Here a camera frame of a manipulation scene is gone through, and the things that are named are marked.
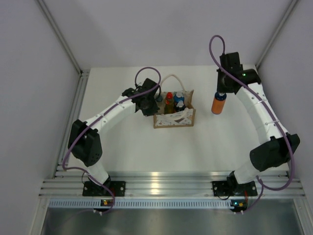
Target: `metal floor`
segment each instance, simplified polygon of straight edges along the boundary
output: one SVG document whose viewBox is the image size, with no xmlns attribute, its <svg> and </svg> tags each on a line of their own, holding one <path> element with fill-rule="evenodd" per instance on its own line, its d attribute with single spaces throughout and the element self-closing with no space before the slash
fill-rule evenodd
<svg viewBox="0 0 313 235">
<path fill-rule="evenodd" d="M 301 235 L 293 200 L 261 200 L 244 215 L 229 210 L 115 209 L 100 216 L 82 209 L 48 209 L 41 235 Z"/>
</svg>

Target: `metal rail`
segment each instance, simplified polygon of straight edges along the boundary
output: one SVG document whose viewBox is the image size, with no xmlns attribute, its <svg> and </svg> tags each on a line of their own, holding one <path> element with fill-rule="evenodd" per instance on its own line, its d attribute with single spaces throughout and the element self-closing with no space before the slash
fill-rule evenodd
<svg viewBox="0 0 313 235">
<path fill-rule="evenodd" d="M 213 195 L 212 181 L 224 180 L 229 172 L 109 172 L 111 179 L 126 181 L 125 198 L 186 198 L 216 199 Z M 79 171 L 57 171 L 56 177 L 43 182 L 40 198 L 83 198 L 82 173 Z M 263 175 L 264 183 L 278 188 L 288 180 L 286 172 L 269 172 Z M 256 182 L 258 192 L 261 185 Z M 283 191 L 264 190 L 262 198 L 305 198 L 300 180 L 294 179 Z"/>
<path fill-rule="evenodd" d="M 42 13 L 44 14 L 44 17 L 47 19 L 49 25 L 51 26 L 55 36 L 61 43 L 62 48 L 66 52 L 68 58 L 70 59 L 71 63 L 73 64 L 75 70 L 78 74 L 82 73 L 81 68 L 79 67 L 79 64 L 77 60 L 75 59 L 71 49 L 68 46 L 68 43 L 66 42 L 62 32 L 60 31 L 60 28 L 58 27 L 57 23 L 55 22 L 52 14 L 50 13 L 46 3 L 44 0 L 35 0 L 35 2 L 38 4 L 39 8 L 41 9 Z"/>
<path fill-rule="evenodd" d="M 294 199 L 299 220 L 305 235 L 313 234 L 313 215 L 307 199 Z"/>
<path fill-rule="evenodd" d="M 71 130 L 73 122 L 79 117 L 83 99 L 84 99 L 85 90 L 87 87 L 89 73 L 90 73 L 90 70 L 84 70 L 81 76 L 79 77 L 74 99 L 73 99 L 71 109 L 67 118 L 67 124 L 65 126 L 65 130 L 63 133 L 61 145 L 57 153 L 57 161 L 54 166 L 51 178 L 54 178 L 56 171 L 62 168 L 61 164 L 67 152 L 67 142 L 68 142 L 68 138 L 70 135 L 70 130 Z"/>
<path fill-rule="evenodd" d="M 274 32 L 272 33 L 269 41 L 267 42 L 263 53 L 261 54 L 260 58 L 257 60 L 257 63 L 255 65 L 255 67 L 257 69 L 259 69 L 259 67 L 261 66 L 262 62 L 264 61 L 264 58 L 266 57 L 266 55 L 268 54 L 269 50 L 271 49 L 272 45 L 274 44 L 274 42 L 276 41 L 279 33 L 281 32 L 282 28 L 285 26 L 287 20 L 289 19 L 291 13 L 294 11 L 295 7 L 297 6 L 297 4 L 299 3 L 299 0 L 291 0 L 284 15 L 282 16 L 281 20 L 279 21 L 277 27 L 275 28 Z"/>
</svg>

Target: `white table surface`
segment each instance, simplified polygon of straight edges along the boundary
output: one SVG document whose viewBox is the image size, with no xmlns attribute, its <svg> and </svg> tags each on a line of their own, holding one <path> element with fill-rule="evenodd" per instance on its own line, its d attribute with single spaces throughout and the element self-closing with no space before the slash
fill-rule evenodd
<svg viewBox="0 0 313 235">
<path fill-rule="evenodd" d="M 79 119 L 84 121 L 111 105 L 124 90 L 134 88 L 134 76 L 141 67 L 93 68 Z M 227 94 L 223 112 L 211 113 L 216 91 L 216 66 L 156 67 L 162 77 L 176 74 L 187 90 L 194 89 L 197 109 L 193 127 L 153 128 L 153 117 L 141 111 L 130 115 L 106 133 L 100 133 L 107 171 L 232 171 L 249 159 L 259 145 L 257 133 L 244 106 L 234 94 Z M 157 80 L 153 70 L 145 78 Z M 174 78 L 164 82 L 163 91 L 181 90 Z M 81 166 L 70 157 L 69 166 Z M 284 164 L 269 170 L 288 170 Z"/>
</svg>

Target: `gray wall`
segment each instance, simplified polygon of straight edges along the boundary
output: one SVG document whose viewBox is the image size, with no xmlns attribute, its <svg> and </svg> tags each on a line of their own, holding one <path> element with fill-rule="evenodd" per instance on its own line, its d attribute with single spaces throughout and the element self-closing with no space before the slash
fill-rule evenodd
<svg viewBox="0 0 313 235">
<path fill-rule="evenodd" d="M 258 56 L 290 0 L 46 0 L 83 68 L 213 65 L 226 40 L 245 64 Z M 213 44 L 221 53 L 221 44 Z"/>
<path fill-rule="evenodd" d="M 313 208 L 313 1 L 301 0 L 259 73 L 281 122 L 298 133 L 295 153 L 300 177 Z"/>
<path fill-rule="evenodd" d="M 0 1 L 0 233 L 27 234 L 78 75 L 34 0 Z"/>
</svg>

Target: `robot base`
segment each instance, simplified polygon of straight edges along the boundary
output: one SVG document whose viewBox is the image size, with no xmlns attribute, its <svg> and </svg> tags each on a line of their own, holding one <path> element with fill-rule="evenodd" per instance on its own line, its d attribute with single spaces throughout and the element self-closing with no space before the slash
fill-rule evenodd
<svg viewBox="0 0 313 235">
<path fill-rule="evenodd" d="M 228 181 L 213 181 L 212 185 L 215 197 L 244 197 L 245 192 L 248 196 L 258 195 L 254 181 L 242 185 L 236 185 L 235 188 L 231 187 Z"/>
<path fill-rule="evenodd" d="M 108 181 L 105 182 L 105 186 L 107 186 L 115 197 L 124 197 L 125 196 L 125 181 Z M 84 190 L 83 190 L 84 197 L 111 197 L 109 192 L 103 189 L 103 187 L 95 184 L 92 181 L 85 181 L 84 182 Z"/>
</svg>

